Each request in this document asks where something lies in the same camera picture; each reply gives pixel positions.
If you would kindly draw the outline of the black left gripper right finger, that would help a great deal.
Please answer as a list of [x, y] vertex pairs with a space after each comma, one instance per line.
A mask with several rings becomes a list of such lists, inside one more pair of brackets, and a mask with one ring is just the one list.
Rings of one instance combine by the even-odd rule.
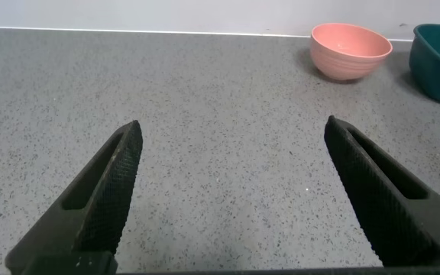
[[440, 266], [440, 195], [346, 121], [330, 116], [324, 141], [383, 265]]

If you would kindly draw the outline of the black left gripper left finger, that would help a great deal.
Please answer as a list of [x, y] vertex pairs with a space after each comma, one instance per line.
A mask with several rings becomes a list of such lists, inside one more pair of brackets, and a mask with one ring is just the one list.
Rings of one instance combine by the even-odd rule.
[[114, 274], [143, 138], [117, 129], [5, 258], [13, 274]]

